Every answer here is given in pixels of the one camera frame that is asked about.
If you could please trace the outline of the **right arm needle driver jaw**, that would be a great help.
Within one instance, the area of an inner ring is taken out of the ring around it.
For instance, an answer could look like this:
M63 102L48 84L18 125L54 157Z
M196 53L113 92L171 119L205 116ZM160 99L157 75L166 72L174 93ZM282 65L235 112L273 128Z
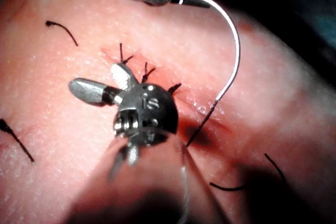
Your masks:
M122 91L85 78L71 80L68 87L76 98L89 105L114 105L114 98Z
M110 72L113 80L121 90L129 90L139 84L131 69L124 63L114 63L110 68Z

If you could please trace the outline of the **left arm needle driver jaw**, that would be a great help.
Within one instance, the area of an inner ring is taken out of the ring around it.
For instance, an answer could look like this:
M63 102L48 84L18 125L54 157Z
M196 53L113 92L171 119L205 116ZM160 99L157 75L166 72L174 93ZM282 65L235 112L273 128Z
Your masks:
M210 4L203 0L179 0L180 5L195 6L200 8L210 8Z

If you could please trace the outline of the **right arm needle driver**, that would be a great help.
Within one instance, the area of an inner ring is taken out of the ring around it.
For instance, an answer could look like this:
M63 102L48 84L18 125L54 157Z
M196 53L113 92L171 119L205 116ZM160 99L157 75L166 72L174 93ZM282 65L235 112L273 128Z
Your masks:
M141 83L121 92L121 101L113 122L116 136L133 144L155 145L175 134L178 112L172 95L161 86Z

